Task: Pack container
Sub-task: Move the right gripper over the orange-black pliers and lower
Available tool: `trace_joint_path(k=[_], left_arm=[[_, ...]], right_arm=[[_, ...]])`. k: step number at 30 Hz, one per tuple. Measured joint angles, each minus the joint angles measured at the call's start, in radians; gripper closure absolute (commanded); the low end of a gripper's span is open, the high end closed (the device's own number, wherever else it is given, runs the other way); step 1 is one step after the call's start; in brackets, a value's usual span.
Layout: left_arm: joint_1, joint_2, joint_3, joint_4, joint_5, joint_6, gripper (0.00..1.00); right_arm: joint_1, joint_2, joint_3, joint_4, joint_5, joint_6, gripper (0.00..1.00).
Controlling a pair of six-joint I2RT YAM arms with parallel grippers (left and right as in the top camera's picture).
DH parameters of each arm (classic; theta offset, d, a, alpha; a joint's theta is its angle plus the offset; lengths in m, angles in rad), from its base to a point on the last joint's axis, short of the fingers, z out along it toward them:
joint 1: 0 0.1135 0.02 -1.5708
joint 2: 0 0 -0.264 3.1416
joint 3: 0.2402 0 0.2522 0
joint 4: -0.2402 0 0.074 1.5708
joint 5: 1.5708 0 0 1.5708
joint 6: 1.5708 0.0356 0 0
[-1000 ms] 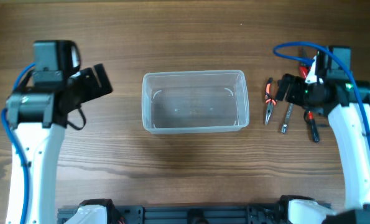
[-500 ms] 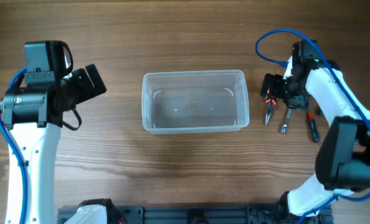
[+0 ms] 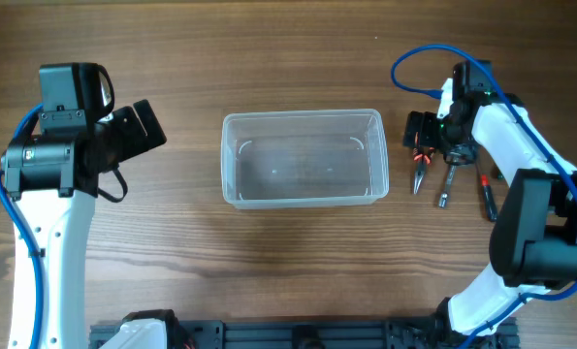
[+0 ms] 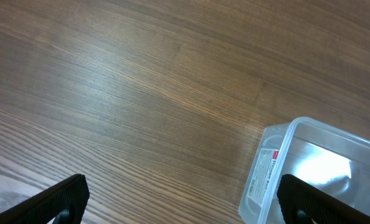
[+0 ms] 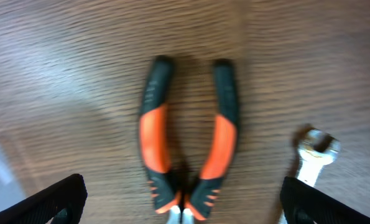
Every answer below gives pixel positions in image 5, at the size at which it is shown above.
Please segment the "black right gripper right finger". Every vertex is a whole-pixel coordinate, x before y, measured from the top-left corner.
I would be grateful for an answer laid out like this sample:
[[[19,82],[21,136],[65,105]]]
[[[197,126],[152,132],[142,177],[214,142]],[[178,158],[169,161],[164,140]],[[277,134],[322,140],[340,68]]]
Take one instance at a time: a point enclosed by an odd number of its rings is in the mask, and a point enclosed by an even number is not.
[[[288,224],[370,224],[370,218],[303,183],[285,177],[280,202]]]

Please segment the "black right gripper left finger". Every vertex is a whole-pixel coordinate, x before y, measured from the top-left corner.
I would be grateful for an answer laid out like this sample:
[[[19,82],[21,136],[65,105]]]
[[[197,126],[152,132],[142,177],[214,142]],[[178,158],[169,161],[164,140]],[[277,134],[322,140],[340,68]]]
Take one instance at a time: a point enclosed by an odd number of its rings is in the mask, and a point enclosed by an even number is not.
[[[87,199],[83,176],[72,174],[0,212],[0,224],[79,224]]]

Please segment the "orange black needle-nose pliers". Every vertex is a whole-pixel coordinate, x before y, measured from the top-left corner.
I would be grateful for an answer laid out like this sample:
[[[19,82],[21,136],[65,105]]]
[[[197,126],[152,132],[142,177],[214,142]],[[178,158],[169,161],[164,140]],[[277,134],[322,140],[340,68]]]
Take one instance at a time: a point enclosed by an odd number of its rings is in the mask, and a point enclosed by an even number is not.
[[[168,223],[205,221],[221,191],[238,146],[239,100],[236,69],[230,59],[213,62],[218,100],[209,155],[194,188],[182,192],[172,169],[167,140],[167,93],[175,74],[173,58],[159,55],[150,66],[139,109],[139,152],[156,213],[168,213]]]

